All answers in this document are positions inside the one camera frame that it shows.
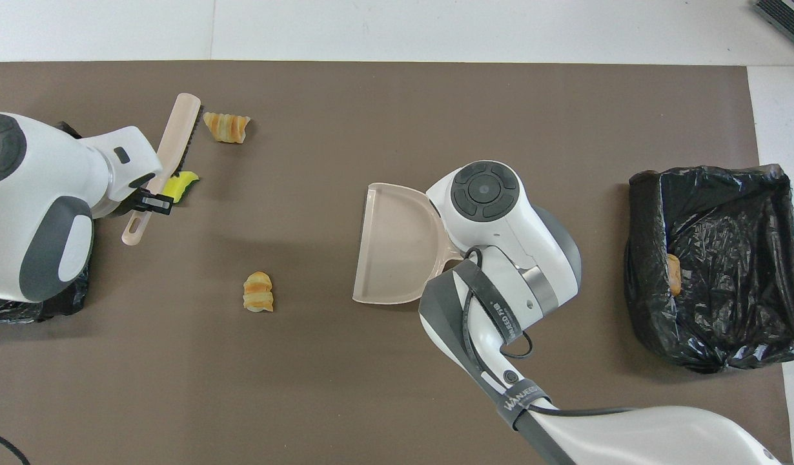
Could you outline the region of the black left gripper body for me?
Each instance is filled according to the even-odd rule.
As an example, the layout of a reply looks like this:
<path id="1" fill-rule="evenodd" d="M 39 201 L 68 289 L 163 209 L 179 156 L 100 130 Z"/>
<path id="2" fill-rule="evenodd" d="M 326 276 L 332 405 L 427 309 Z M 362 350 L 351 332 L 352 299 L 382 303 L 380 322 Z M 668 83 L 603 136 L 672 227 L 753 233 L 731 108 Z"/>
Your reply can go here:
<path id="1" fill-rule="evenodd" d="M 125 215 L 132 210 L 169 215 L 174 204 L 173 197 L 155 194 L 144 188 L 144 185 L 155 177 L 154 173 L 148 173 L 146 176 L 132 180 L 129 186 L 134 188 L 134 191 L 117 206 L 116 216 Z"/>

